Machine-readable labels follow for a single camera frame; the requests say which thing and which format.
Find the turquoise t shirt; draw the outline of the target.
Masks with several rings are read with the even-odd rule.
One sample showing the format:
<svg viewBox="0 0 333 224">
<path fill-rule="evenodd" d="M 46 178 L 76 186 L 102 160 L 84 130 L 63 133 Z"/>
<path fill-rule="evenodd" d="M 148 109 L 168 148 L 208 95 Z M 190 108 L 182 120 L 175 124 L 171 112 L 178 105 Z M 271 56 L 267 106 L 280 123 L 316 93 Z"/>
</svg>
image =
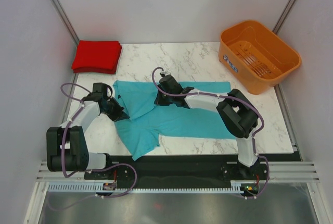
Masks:
<svg viewBox="0 0 333 224">
<path fill-rule="evenodd" d="M 159 146 L 159 136 L 233 139 L 218 113 L 154 104 L 152 82 L 115 81 L 114 96 L 129 119 L 115 122 L 120 140 L 134 160 Z"/>
</svg>

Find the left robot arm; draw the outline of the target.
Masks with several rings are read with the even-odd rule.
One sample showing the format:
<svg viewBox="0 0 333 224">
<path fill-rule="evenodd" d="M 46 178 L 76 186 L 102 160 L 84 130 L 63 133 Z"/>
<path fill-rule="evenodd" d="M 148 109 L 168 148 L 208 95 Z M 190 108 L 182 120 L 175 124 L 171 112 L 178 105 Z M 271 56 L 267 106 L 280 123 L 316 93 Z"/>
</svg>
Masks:
<svg viewBox="0 0 333 224">
<path fill-rule="evenodd" d="M 46 161 L 51 172 L 62 172 L 68 178 L 75 172 L 96 171 L 103 179 L 112 177 L 114 166 L 108 163 L 108 154 L 91 153 L 86 144 L 85 132 L 101 114 L 111 121 L 127 120 L 117 100 L 112 96 L 113 89 L 105 83 L 94 83 L 88 95 L 79 102 L 73 115 L 61 125 L 50 127 L 46 132 Z"/>
</svg>

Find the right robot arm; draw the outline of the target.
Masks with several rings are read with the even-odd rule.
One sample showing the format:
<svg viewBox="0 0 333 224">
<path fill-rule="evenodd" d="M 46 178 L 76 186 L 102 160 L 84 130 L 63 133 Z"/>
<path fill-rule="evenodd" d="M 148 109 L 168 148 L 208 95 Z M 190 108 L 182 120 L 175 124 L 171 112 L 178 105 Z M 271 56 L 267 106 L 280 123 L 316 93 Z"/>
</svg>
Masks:
<svg viewBox="0 0 333 224">
<path fill-rule="evenodd" d="M 155 104 L 159 106 L 174 104 L 177 107 L 217 113 L 229 133 L 236 137 L 240 162 L 239 175 L 244 179 L 252 178 L 257 173 L 255 164 L 258 155 L 250 138 L 255 133 L 259 116 L 247 98 L 238 89 L 218 95 L 191 86 L 182 87 L 170 74 L 160 75 Z"/>
</svg>

